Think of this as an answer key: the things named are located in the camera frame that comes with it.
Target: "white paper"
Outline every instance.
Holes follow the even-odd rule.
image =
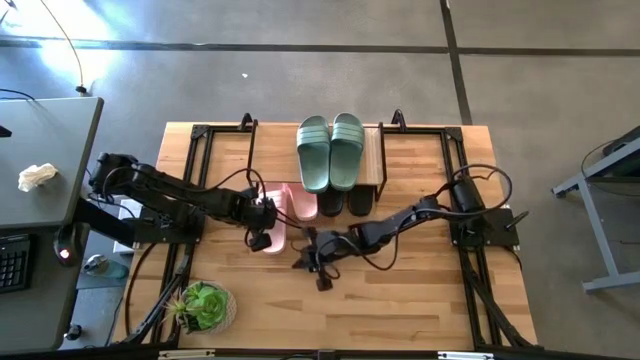
[[[34,187],[44,184],[57,173],[58,169],[49,163],[42,166],[31,165],[18,175],[18,189],[29,192]]]

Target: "pink slide sandal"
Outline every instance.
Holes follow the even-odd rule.
[[[285,191],[285,185],[281,183],[266,183],[265,190],[267,190],[267,197],[273,199],[276,208],[286,214],[287,193]],[[266,232],[271,237],[271,246],[262,251],[269,255],[280,254],[284,250],[285,243],[287,242],[287,225],[283,222],[276,221],[273,229],[269,229]]]
[[[318,216],[318,199],[315,194],[308,193],[300,183],[284,184],[291,197],[293,212],[300,221],[311,221]]]

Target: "black keyboard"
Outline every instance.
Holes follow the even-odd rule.
[[[0,236],[0,294],[29,287],[32,235]]]

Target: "green slide sandal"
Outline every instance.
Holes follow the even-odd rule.
[[[357,117],[342,113],[333,120],[331,135],[331,186],[349,191],[356,185],[364,149],[364,128]]]
[[[329,187],[329,124],[322,116],[312,116],[300,124],[297,134],[298,161],[302,186],[320,194]]]

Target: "succulent plant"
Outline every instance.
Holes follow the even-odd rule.
[[[182,299],[170,302],[167,309],[169,316],[175,316],[188,330],[207,330],[225,320],[228,301],[224,290],[197,282],[187,288]]]

